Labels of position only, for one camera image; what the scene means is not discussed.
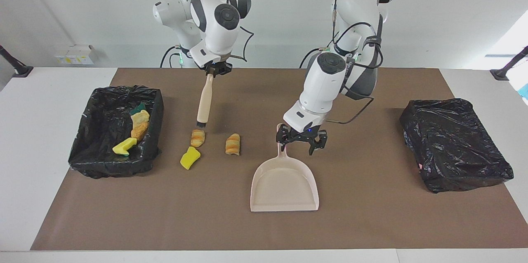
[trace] blue object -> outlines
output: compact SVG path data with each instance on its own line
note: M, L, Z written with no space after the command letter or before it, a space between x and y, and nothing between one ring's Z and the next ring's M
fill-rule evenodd
M528 99L528 84L523 86L520 90L517 91L521 97Z

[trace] closed black trash bag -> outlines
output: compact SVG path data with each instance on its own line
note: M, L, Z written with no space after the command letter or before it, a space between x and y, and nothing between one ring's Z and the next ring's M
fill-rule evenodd
M114 154L112 147L130 137L130 111L142 102L150 114L145 137L128 151L130 156ZM91 178L126 177L147 172L159 153L162 120L160 90L145 86L96 88L82 114L68 162L73 170Z
M464 99L412 100L400 117L405 144L433 193L511 180L513 170Z

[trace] black stand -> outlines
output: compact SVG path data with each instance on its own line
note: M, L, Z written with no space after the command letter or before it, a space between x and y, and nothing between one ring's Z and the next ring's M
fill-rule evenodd
M528 54L528 46L526 46L522 52L519 52L516 56L509 61L509 63L504 66L502 69L494 69L490 70L493 77L498 81L509 81L508 77L506 77L506 72L508 72L509 69L512 69L515 64L517 64L522 58L524 58Z
M6 61L13 66L13 69L15 69L15 73L13 73L13 77L27 77L30 72L32 71L32 66L26 66L23 62L17 60L14 56L12 56L7 50L4 49L2 45L0 45L0 54Z

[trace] yellow sponge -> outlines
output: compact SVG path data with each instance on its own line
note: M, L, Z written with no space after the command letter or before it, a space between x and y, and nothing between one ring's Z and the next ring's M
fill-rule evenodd
M183 168L189 170L191 166L196 162L196 160L200 159L200 152L194 147L189 147L187 149L187 152L183 154L181 157L181 160L179 163L183 166Z
M123 156L129 156L128 150L137 144L136 138L127 138L123 142L119 143L117 146L112 148L113 152L116 154L122 154Z

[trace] dustpan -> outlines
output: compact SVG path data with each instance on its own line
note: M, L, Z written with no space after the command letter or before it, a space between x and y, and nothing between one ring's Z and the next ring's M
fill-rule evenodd
M252 212L316 211L319 193L314 175L277 144L278 156L260 164L251 183Z

